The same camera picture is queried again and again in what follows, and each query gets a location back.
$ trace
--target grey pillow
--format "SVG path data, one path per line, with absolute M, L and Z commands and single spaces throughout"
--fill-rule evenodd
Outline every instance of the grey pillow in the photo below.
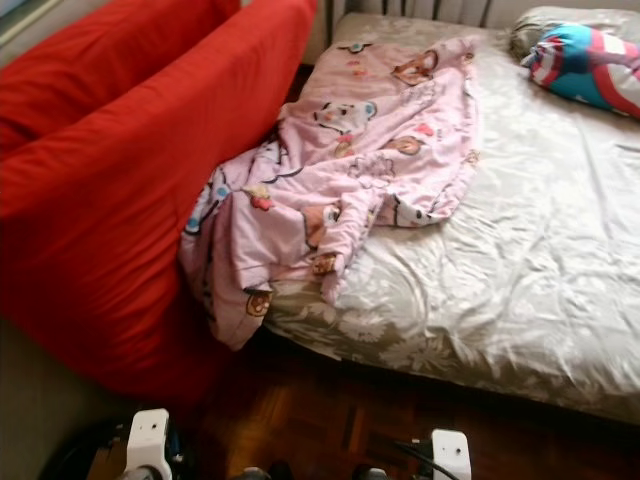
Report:
M 640 13 L 628 10 L 536 7 L 527 10 L 511 31 L 511 52 L 521 60 L 542 35 L 561 23 L 579 23 L 627 42 L 640 43 Z

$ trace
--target wrinkled sheet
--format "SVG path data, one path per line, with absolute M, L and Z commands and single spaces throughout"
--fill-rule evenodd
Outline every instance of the wrinkled sheet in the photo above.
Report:
M 640 123 L 527 80 L 508 34 L 350 15 L 336 41 L 480 35 L 482 158 L 459 208 L 374 228 L 337 308 L 274 285 L 274 332 L 317 352 L 640 423 Z
M 273 280 L 320 282 L 334 304 L 374 224 L 451 216 L 479 160 L 474 48 L 337 45 L 274 137 L 218 167 L 180 254 L 217 339 L 237 349 L 251 337 Z

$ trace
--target white plastic part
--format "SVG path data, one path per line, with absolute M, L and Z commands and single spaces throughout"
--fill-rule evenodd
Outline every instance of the white plastic part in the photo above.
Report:
M 431 433 L 433 461 L 446 468 L 460 480 L 471 480 L 471 459 L 467 437 L 453 430 L 434 430 Z M 444 473 L 434 471 L 433 480 L 449 480 Z
M 133 417 L 127 444 L 127 468 L 153 467 L 162 480 L 172 480 L 171 468 L 164 457 L 164 446 L 169 426 L 169 412 L 164 408 L 143 410 Z

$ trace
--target black cable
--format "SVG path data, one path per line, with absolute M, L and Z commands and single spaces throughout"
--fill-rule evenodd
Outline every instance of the black cable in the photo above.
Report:
M 449 477 L 451 480 L 460 480 L 458 477 L 456 477 L 449 470 L 447 470 L 444 467 L 441 467 L 436 462 L 431 460 L 429 457 L 424 455 L 422 452 L 419 452 L 415 447 L 408 446 L 408 445 L 406 445 L 405 443 L 402 443 L 402 442 L 395 442 L 395 443 L 396 443 L 396 447 L 398 447 L 400 450 L 402 450 L 405 453 L 408 453 L 409 455 L 411 455 L 412 457 L 417 458 L 418 460 L 428 464 L 431 468 L 433 468 L 434 470 L 439 471 L 443 475 Z

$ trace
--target parquet floor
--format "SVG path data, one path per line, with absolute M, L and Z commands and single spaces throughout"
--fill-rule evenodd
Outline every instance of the parquet floor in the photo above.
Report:
M 416 463 L 393 440 L 439 427 L 467 435 L 474 480 L 640 480 L 637 428 L 337 362 L 268 332 L 194 418 L 203 479 L 277 459 L 301 480 L 346 480 L 359 463 L 408 479 Z

